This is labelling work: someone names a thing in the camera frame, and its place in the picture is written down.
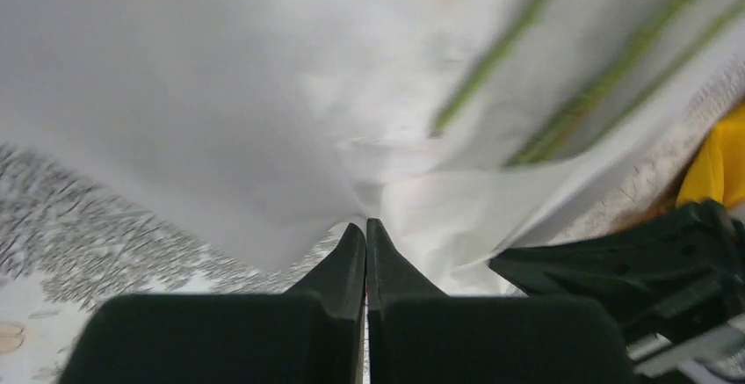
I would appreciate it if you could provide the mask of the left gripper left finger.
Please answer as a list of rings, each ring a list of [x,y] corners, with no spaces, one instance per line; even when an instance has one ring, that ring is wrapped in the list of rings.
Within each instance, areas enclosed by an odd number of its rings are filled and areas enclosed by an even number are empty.
[[[329,317],[357,320],[365,298],[365,235],[350,223],[337,246],[285,294],[310,295]]]

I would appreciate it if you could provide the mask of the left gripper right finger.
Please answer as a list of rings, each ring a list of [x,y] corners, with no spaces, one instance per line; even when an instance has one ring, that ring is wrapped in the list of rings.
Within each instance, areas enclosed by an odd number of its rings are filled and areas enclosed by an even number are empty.
[[[380,219],[366,223],[366,287],[371,310],[394,300],[446,297],[396,248]]]

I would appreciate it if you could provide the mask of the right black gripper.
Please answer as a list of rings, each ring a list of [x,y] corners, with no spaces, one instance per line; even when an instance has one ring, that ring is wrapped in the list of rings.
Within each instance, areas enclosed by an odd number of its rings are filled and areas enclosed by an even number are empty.
[[[680,343],[744,311],[744,225],[712,200],[599,238],[509,248],[488,266],[529,296],[600,302],[629,343]]]

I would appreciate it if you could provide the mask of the white wrapping paper sheet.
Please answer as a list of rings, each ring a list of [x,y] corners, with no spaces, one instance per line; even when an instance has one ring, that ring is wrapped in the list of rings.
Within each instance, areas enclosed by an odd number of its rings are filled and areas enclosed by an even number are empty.
[[[549,0],[430,138],[528,1],[1,0],[1,141],[255,266],[378,217],[447,293],[505,293],[488,257],[605,231],[744,89],[743,10],[587,150],[507,166],[664,1]]]

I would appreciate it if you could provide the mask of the pink fake flower stem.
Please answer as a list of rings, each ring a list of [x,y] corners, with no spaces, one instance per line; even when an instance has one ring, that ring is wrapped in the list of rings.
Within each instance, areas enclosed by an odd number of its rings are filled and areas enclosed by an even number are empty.
[[[459,82],[454,93],[439,108],[430,123],[429,137],[439,137],[453,122],[469,100],[495,72],[520,35],[539,17],[549,0],[529,0],[522,12],[504,32],[483,52]]]
[[[539,163],[555,154],[559,145],[579,127],[580,121],[587,117],[622,77],[640,62],[641,57],[658,40],[663,30],[693,1],[695,0],[664,0],[659,4],[651,17],[633,30],[630,39],[613,63],[584,86],[579,94],[564,103],[560,111],[505,164],[512,167]]]
[[[583,152],[601,140],[641,107],[743,10],[744,0],[731,0],[727,6],[707,0],[685,9],[653,40],[652,47],[642,52],[640,61],[609,91],[602,93],[598,106],[581,119],[565,141],[566,151],[572,154]]]

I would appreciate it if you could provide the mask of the yellow garment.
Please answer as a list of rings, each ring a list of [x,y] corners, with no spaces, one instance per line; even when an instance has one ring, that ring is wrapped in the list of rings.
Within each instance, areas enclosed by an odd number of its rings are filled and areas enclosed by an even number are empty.
[[[727,209],[744,204],[744,105],[717,122],[687,170],[676,205],[711,199]]]

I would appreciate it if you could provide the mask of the floral tablecloth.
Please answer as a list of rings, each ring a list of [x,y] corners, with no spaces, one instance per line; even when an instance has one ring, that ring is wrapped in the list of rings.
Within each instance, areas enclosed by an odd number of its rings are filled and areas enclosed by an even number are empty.
[[[40,152],[1,147],[1,380],[54,383],[80,329],[121,293],[279,293],[337,245],[283,271],[219,250]]]

